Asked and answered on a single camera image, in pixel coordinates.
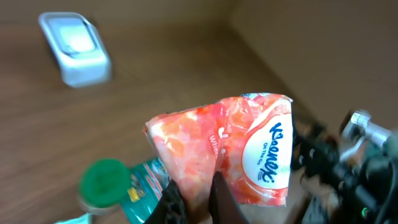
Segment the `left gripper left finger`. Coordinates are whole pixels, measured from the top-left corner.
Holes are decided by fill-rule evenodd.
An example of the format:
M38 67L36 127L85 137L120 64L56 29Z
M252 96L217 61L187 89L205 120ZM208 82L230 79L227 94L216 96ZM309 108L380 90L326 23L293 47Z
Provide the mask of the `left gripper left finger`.
M187 211L179 187L174 180L163 189L154 211L144 224L187 224Z

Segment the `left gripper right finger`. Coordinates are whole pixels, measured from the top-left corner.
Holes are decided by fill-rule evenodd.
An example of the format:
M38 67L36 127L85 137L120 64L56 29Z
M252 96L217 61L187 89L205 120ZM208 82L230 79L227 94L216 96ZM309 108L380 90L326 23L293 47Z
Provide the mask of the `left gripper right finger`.
M219 171L213 176L208 208L213 224L249 224Z

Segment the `green 3M gloves package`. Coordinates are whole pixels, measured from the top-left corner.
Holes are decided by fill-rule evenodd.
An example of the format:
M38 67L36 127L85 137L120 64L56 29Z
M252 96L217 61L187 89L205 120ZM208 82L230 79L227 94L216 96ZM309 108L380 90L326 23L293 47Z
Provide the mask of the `green 3M gloves package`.
M144 223L155 210L169 175L159 158L153 158L129 169L130 186L120 202L130 223Z

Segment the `green lid jar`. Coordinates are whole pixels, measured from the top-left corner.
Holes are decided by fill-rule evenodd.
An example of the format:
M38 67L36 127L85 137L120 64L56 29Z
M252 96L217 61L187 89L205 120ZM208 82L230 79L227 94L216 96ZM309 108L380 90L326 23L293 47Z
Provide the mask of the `green lid jar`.
M121 161L100 159L92 163L80 179L80 207L93 215L111 213L127 195L129 184L129 169Z

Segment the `red Kleenex tissue pack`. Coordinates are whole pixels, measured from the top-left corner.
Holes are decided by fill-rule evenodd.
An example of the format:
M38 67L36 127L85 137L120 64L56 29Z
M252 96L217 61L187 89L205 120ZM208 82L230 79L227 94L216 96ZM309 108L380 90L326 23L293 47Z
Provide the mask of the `red Kleenex tissue pack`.
M292 100L247 93L158 115L144 133L192 208L204 204L215 172L239 203L278 207L290 179Z

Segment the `white teal wipes pack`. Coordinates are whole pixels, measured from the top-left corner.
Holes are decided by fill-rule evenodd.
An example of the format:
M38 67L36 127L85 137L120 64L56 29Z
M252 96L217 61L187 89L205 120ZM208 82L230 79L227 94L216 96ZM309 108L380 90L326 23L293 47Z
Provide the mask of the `white teal wipes pack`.
M92 224L92 216L90 213L86 213L78 218L62 220L55 222L54 224Z

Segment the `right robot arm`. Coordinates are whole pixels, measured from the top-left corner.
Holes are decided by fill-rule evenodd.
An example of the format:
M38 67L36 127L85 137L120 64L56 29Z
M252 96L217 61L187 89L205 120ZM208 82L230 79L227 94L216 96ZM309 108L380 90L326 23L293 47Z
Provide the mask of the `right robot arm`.
M292 170L331 189L311 194L302 223L397 223L396 133L374 124L367 111L350 111L339 134L353 145L340 152L325 125L301 114L293 122Z

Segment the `white barcode scanner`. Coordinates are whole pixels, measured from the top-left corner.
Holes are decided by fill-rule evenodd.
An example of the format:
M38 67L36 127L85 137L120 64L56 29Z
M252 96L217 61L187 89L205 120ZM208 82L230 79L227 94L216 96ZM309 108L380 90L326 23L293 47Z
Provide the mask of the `white barcode scanner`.
M43 12L39 25L62 81L82 88L110 81L112 63L96 27L76 12Z

